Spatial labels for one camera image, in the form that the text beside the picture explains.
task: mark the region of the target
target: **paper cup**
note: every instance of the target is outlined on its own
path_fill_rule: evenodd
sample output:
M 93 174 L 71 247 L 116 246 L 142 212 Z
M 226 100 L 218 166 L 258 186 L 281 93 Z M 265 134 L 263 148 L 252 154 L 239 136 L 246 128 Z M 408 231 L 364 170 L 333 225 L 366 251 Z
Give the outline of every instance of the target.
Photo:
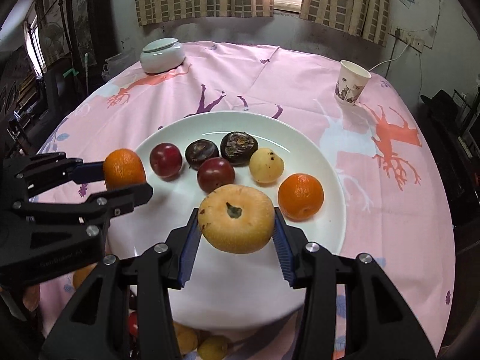
M 340 61 L 340 74 L 335 87 L 335 98 L 341 104 L 354 105 L 371 74 L 350 61 Z

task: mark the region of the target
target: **tangerine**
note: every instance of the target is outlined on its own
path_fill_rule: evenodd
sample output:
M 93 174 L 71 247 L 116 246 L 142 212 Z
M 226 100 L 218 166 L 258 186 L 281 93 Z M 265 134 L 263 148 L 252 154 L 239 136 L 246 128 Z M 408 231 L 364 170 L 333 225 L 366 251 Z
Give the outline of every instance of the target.
M 78 290 L 83 283 L 83 281 L 87 278 L 87 276 L 93 271 L 93 269 L 97 266 L 97 263 L 87 265 L 81 269 L 77 269 L 73 274 L 73 287 Z
M 278 189 L 278 205 L 288 218 L 302 221 L 320 210 L 325 196 L 315 177 L 304 173 L 288 176 Z
M 130 149 L 112 151 L 103 163 L 103 174 L 108 190 L 147 181 L 140 157 Z

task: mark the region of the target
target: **dark brown water chestnut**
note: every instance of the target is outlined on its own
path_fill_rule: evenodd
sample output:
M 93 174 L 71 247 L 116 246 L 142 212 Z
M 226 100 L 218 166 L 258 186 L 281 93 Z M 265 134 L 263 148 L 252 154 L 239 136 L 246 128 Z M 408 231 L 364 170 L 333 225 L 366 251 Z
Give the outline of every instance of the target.
M 246 132 L 229 132 L 220 143 L 222 157 L 232 165 L 246 165 L 258 150 L 258 142 Z
M 185 158 L 191 168 L 198 170 L 201 164 L 209 158 L 220 157 L 218 147 L 211 140 L 199 139 L 188 145 Z

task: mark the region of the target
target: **pink tablecloth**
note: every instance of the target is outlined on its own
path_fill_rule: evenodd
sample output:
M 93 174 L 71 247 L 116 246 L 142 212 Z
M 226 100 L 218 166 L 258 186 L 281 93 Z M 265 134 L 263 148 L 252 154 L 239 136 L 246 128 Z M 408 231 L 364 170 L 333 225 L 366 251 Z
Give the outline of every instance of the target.
M 135 149 L 187 115 L 220 110 L 288 123 L 337 169 L 347 201 L 342 255 L 373 255 L 438 351 L 454 286 L 452 222 L 435 161 L 388 81 L 373 75 L 359 107 L 340 108 L 334 99 L 337 61 L 273 46 L 198 42 L 185 44 L 185 51 L 184 64 L 167 73 L 147 76 L 139 63 L 126 69 L 66 117 L 41 152 L 100 161 L 115 149 Z M 39 200 L 80 202 L 103 188 L 69 183 Z M 41 285 L 47 331 L 73 292 L 71 275 Z M 345 347 L 344 318 L 340 291 L 336 356 Z M 227 358 L 289 359 L 298 325 L 295 313 L 254 332 L 227 333 L 241 340 Z

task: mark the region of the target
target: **electrical outlet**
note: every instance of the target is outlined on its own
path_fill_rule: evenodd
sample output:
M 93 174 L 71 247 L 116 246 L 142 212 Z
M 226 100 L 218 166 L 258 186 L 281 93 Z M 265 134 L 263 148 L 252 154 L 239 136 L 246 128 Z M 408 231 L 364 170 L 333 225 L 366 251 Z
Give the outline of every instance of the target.
M 412 43 L 410 44 L 410 46 L 412 46 L 418 52 L 423 53 L 423 48 L 425 47 L 425 41 L 418 36 L 414 36 L 412 38 Z
M 415 33 L 405 31 L 402 28 L 392 25 L 390 34 L 401 40 L 403 43 L 408 44 L 420 53 L 423 52 L 425 41 L 421 37 L 415 35 Z

